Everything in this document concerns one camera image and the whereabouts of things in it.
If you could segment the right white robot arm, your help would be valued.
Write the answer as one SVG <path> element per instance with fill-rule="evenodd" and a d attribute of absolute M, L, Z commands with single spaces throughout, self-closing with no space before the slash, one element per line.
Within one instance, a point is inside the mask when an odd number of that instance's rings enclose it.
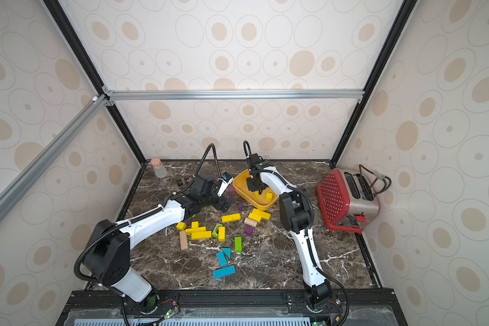
<path fill-rule="evenodd" d="M 324 275 L 313 239 L 313 207 L 304 188 L 289 183 L 277 168 L 256 153 L 247 153 L 251 192 L 270 188 L 278 196 L 279 216 L 289 231 L 302 264 L 306 303 L 311 311 L 324 309 L 331 296 L 330 280 Z"/>

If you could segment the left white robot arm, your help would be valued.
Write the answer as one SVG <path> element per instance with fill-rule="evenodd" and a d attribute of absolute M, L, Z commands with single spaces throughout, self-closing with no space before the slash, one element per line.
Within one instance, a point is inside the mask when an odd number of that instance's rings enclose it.
<path fill-rule="evenodd" d="M 169 196 L 164 205 L 136 217 L 118 221 L 100 221 L 93 230 L 84 251 L 73 267 L 77 278 L 102 284 L 122 297 L 141 306 L 143 313 L 152 312 L 158 305 L 156 289 L 130 265 L 130 252 L 139 243 L 173 224 L 194 217 L 205 206 L 221 212 L 230 207 L 224 192 L 233 182 L 230 174 L 219 179 L 200 175 L 186 189 Z"/>

